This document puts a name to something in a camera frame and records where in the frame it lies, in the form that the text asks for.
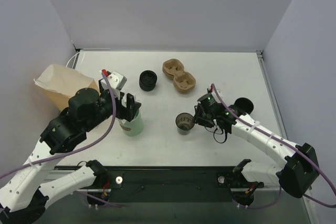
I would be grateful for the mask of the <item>black paper coffee cup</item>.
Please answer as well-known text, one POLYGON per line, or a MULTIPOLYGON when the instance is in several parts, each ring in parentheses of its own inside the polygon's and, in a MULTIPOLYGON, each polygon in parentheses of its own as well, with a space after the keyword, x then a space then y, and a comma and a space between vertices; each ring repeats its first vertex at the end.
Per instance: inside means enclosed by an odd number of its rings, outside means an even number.
POLYGON ((193 116, 189 113, 180 113, 175 118, 177 132, 181 135, 187 135, 194 127, 193 116))

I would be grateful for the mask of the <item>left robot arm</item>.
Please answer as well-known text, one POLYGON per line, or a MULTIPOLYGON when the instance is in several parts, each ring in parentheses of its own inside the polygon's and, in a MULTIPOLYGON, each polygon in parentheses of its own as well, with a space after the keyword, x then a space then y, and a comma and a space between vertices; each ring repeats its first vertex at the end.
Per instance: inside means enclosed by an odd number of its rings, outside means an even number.
POLYGON ((107 170, 97 160, 87 161, 59 179, 44 180, 66 154, 86 140, 88 132, 108 118, 132 121, 140 107, 129 93, 116 97, 109 90, 77 91, 68 107, 42 132, 23 169, 1 188, 1 223, 33 223, 54 202, 75 190, 105 185, 107 170))

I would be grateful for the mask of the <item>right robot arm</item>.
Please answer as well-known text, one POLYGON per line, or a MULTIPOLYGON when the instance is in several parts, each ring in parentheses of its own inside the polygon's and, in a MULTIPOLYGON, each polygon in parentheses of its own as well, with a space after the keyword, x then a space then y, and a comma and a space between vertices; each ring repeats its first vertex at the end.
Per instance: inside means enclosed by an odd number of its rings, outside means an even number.
POLYGON ((238 136, 274 161, 270 165, 241 162, 233 172, 236 185, 245 186, 249 182, 278 185, 289 195, 301 198, 318 178, 315 149, 308 143, 298 145, 288 141, 263 127, 250 116, 254 105, 248 98, 238 98, 226 108, 207 93, 198 99, 194 109, 195 124, 238 136))

